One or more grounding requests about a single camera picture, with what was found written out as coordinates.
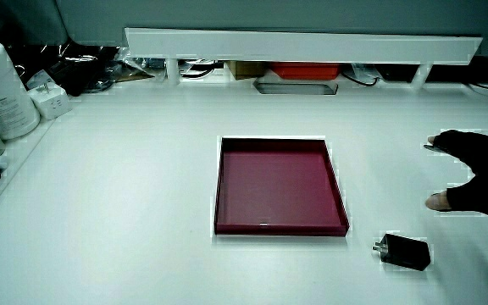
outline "gloved hand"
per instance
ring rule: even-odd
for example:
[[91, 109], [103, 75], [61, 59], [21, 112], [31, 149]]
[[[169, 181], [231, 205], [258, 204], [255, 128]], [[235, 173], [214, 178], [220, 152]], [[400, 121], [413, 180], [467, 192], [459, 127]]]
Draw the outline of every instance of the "gloved hand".
[[432, 195], [425, 202], [427, 208], [488, 214], [488, 136], [448, 130], [430, 137], [429, 142], [467, 164], [475, 177], [465, 185]]

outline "white power adapter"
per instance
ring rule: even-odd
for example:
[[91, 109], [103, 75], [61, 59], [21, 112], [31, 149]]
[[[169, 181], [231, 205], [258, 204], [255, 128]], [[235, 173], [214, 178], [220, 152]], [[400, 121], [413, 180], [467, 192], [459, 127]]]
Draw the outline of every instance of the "white power adapter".
[[28, 94], [45, 119], [55, 119], [71, 110], [65, 89], [52, 82], [31, 89]]

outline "white tabletop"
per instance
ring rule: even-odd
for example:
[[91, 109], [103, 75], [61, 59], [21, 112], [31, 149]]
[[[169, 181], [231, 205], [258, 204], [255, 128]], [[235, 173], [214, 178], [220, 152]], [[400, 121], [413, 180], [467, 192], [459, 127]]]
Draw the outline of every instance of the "white tabletop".
[[[0, 196], [0, 304], [488, 303], [488, 216], [424, 206], [471, 172], [423, 149], [488, 135], [488, 95], [356, 86], [134, 81], [74, 99]], [[220, 136], [324, 136], [347, 236], [214, 236]], [[427, 241], [432, 264], [381, 263], [386, 232]]]

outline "maroon tray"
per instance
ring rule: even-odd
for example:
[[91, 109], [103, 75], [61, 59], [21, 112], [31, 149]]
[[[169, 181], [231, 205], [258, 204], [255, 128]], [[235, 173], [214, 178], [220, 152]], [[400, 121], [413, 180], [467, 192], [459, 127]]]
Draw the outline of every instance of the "maroon tray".
[[323, 140], [222, 139], [216, 234], [345, 236], [348, 229]]

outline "black glove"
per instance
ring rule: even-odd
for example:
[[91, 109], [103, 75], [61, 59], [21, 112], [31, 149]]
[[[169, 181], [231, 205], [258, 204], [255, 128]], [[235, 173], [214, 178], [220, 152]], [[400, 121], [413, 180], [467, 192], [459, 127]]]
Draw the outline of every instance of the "black glove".
[[435, 137], [434, 147], [458, 158], [475, 174], [469, 183], [447, 189], [452, 210], [488, 214], [488, 136], [448, 130]]

